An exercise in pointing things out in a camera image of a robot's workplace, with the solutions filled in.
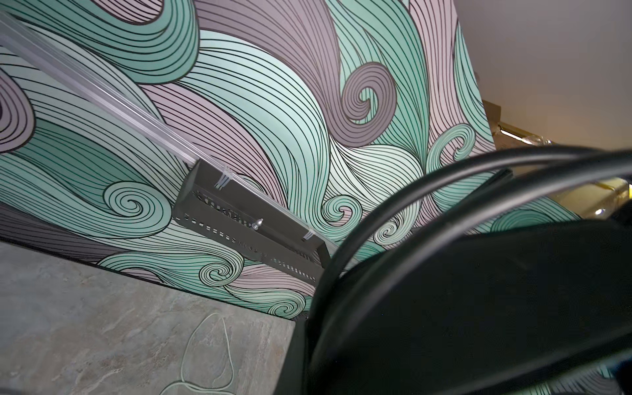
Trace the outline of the black perforated wall tray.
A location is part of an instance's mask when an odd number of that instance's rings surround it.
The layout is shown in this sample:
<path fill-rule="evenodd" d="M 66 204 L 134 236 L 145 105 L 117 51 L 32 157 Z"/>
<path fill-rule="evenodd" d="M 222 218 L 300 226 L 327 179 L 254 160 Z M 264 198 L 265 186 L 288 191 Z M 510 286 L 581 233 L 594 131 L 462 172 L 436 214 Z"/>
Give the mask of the black perforated wall tray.
<path fill-rule="evenodd" d="M 330 260 L 312 230 L 203 160 L 185 179 L 172 214 L 179 225 L 313 286 Z"/>

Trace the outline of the aluminium horizontal rail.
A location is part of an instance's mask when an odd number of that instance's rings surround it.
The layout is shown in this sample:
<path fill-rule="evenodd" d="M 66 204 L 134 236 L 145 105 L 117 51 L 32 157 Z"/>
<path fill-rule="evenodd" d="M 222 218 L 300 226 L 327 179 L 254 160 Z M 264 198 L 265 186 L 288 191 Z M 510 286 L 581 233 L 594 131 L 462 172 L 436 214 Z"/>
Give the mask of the aluminium horizontal rail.
<path fill-rule="evenodd" d="M 1 44 L 182 161 L 191 165 L 199 160 L 206 161 L 210 166 L 222 172 L 229 180 L 242 185 L 258 196 L 260 200 L 273 206 L 279 213 L 304 227 L 308 231 L 307 235 L 319 237 L 327 245 L 329 253 L 335 253 L 338 249 L 332 240 L 329 240 L 288 209 L 280 206 L 266 194 L 255 189 L 253 185 L 247 183 L 225 163 L 217 161 L 199 147 L 179 136 L 167 124 L 118 92 L 105 79 L 67 56 L 64 51 L 43 39 L 4 10 L 1 11 Z"/>

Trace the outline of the mint green headphones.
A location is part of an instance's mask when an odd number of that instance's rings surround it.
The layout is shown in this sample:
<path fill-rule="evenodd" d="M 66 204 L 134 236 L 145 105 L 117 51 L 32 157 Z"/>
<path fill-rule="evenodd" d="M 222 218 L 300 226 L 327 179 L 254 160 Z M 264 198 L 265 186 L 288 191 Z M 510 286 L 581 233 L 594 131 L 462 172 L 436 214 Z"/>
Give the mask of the mint green headphones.
<path fill-rule="evenodd" d="M 236 367 L 225 315 L 207 314 L 179 335 L 174 373 L 160 394 L 234 394 Z"/>

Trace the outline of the black headphones with blue band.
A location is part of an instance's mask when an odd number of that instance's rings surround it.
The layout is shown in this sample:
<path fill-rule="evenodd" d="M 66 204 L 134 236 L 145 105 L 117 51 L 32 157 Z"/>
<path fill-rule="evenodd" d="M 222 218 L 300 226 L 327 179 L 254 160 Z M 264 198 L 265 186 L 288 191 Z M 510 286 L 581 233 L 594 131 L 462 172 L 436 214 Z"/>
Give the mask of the black headphones with blue band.
<path fill-rule="evenodd" d="M 378 228 L 434 191 L 488 184 L 397 248 L 352 264 Z M 628 394 L 631 216 L 505 230 L 523 205 L 631 173 L 630 151 L 508 149 L 428 174 L 378 206 L 324 268 L 277 394 Z"/>

